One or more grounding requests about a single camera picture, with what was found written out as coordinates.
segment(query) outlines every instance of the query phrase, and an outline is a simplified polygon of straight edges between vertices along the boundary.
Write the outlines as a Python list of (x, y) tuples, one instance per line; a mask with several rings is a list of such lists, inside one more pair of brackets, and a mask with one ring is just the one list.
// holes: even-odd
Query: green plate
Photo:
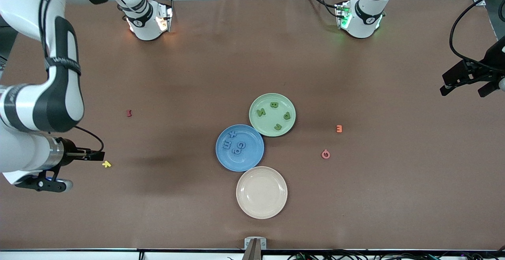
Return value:
[(267, 93), (256, 98), (249, 109), (251, 125), (268, 137), (287, 133), (293, 127), (295, 119), (293, 103), (277, 93)]

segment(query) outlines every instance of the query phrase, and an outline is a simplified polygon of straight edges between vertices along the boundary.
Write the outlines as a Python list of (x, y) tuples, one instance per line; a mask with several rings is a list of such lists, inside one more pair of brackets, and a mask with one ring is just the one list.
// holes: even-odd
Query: velcro strap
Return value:
[(76, 72), (78, 75), (81, 75), (81, 65), (78, 62), (64, 57), (51, 57), (45, 59), (45, 69), (49, 70), (52, 66), (62, 66), (67, 69), (71, 69)]

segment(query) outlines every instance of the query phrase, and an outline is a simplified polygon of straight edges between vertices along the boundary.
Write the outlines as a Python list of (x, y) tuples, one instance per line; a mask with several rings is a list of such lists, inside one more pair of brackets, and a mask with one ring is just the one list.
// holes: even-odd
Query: blue plate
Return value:
[(219, 162), (235, 172), (255, 167), (261, 161), (264, 152), (263, 138), (249, 125), (238, 124), (226, 128), (216, 143)]

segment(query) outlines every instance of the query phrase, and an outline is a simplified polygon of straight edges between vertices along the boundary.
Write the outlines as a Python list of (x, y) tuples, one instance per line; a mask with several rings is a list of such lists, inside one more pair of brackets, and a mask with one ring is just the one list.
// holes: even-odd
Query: table surface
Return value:
[[(74, 188), (62, 194), (0, 180), (0, 247), (233, 248), (259, 235), (271, 249), (498, 249), (505, 98), (438, 91), (458, 62), (451, 25), (470, 3), (391, 0), (375, 35), (354, 39), (309, 0), (177, 2), (173, 32), (152, 42), (115, 4), (67, 7), (79, 125), (103, 139), (112, 167), (71, 163), (60, 177)], [(495, 41), (484, 7), (456, 31), (456, 48), (477, 59)], [(43, 66), (40, 44), (20, 36), (2, 83), (41, 83)], [(279, 215), (255, 220), (215, 143), (269, 92), (296, 106), (294, 128), (264, 138), (260, 163), (289, 196)], [(98, 147), (79, 131), (62, 136)]]

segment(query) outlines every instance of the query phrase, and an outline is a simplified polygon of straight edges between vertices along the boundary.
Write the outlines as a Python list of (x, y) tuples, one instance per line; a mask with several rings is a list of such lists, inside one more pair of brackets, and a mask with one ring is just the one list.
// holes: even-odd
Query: plate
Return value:
[(244, 172), (255, 167), (264, 152), (263, 138), (249, 125), (238, 124), (226, 128), (216, 142), (219, 162), (235, 172)]
[(238, 206), (250, 217), (268, 219), (278, 214), (287, 201), (287, 185), (279, 172), (258, 166), (238, 180)]
[(249, 108), (251, 125), (268, 137), (278, 137), (289, 132), (295, 119), (293, 103), (277, 93), (267, 93), (256, 98)]

